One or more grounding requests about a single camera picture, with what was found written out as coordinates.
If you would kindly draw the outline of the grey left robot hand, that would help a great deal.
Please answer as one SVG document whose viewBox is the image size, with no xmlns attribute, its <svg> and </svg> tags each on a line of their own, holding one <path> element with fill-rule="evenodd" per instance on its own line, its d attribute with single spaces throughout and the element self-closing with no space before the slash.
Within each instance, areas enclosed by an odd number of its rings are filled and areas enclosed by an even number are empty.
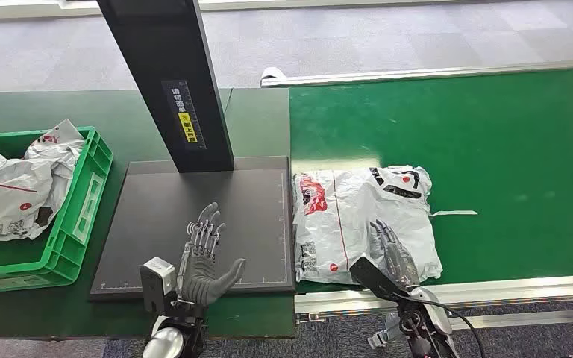
<svg viewBox="0 0 573 358">
<path fill-rule="evenodd" d="M 234 260 L 227 272 L 216 275 L 216 248 L 226 224 L 220 220 L 219 205 L 208 204 L 187 226 L 189 239 L 184 245 L 176 277 L 179 301 L 207 307 L 216 302 L 242 278 L 246 260 Z"/>
</svg>

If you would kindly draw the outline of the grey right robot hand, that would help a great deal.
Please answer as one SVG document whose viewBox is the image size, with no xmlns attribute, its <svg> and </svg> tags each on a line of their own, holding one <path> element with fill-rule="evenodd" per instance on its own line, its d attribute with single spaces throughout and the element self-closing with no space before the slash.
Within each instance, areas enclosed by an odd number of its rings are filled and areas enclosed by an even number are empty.
<svg viewBox="0 0 573 358">
<path fill-rule="evenodd" d="M 419 275 L 413 258 L 393 229 L 379 219 L 369 222 L 369 252 L 378 269 L 401 291 L 419 286 Z"/>
</svg>

